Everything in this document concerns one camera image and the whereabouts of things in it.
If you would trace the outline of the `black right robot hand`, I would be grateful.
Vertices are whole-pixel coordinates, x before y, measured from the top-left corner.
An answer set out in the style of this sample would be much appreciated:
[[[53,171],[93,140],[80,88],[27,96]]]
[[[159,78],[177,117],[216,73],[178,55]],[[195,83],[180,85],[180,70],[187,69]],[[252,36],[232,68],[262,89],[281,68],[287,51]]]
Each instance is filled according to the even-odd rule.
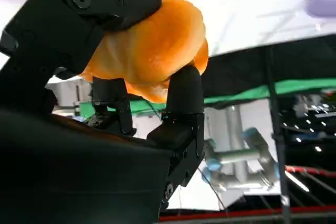
[[[155,223],[204,157],[201,76],[172,76],[163,123],[134,137],[122,79],[93,81],[96,113],[52,113],[46,88],[89,63],[105,31],[158,11],[161,0],[27,0],[4,28],[1,52],[1,223]]]

